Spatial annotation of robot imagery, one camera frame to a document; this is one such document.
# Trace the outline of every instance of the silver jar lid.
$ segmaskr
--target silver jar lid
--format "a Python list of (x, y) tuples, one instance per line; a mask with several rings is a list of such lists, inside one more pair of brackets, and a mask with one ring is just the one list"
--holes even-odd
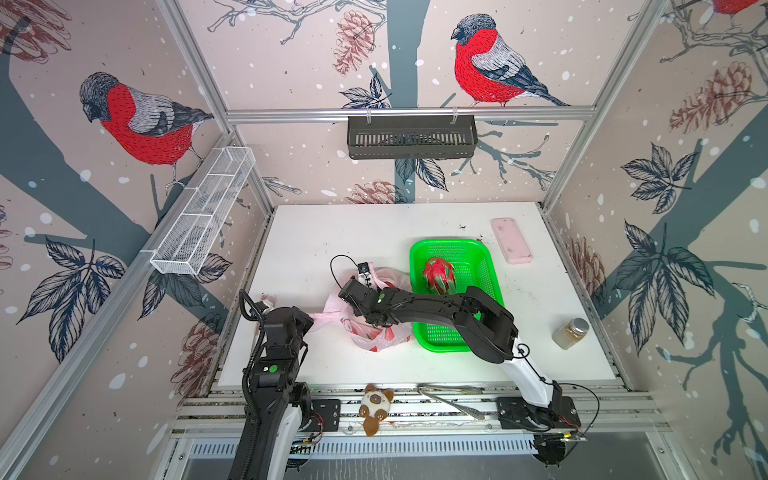
[(589, 332), (589, 322), (583, 318), (571, 320), (570, 327), (578, 335), (586, 335)]

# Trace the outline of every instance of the black metal basket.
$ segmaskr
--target black metal basket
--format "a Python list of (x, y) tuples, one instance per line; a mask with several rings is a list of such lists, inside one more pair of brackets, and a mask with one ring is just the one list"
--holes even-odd
[(478, 132), (472, 115), (350, 117), (346, 144), (355, 160), (469, 158)]

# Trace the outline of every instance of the pink phone case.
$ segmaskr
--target pink phone case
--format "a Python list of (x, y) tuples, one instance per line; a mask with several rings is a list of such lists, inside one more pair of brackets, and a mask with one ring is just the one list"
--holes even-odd
[(496, 234), (496, 240), (502, 248), (507, 263), (514, 265), (531, 261), (531, 250), (514, 218), (495, 218), (491, 220), (491, 228)]

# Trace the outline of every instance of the bird head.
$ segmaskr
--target bird head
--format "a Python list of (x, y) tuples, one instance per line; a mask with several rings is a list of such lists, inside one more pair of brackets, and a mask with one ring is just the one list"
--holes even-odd
[(98, 71), (85, 79), (80, 86), (80, 102), (83, 104), (83, 112), (88, 121), (92, 122), (97, 118), (102, 121), (112, 120), (107, 95), (119, 84), (115, 77), (103, 71)]
[(485, 29), (496, 29), (496, 22), (493, 21), (490, 15), (485, 13), (467, 15), (456, 25), (451, 39), (458, 41), (462, 47), (465, 47), (475, 33)]

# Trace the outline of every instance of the plush toy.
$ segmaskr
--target plush toy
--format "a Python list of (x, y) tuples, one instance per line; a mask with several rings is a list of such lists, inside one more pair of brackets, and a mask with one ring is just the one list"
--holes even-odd
[(427, 287), (438, 295), (456, 293), (456, 270), (453, 265), (440, 257), (427, 260), (422, 271)]
[(360, 400), (359, 411), (360, 416), (365, 419), (362, 422), (362, 429), (366, 431), (366, 435), (373, 437), (379, 431), (379, 422), (389, 414), (389, 407), (394, 397), (394, 390), (382, 391), (372, 383), (366, 386), (366, 394)]

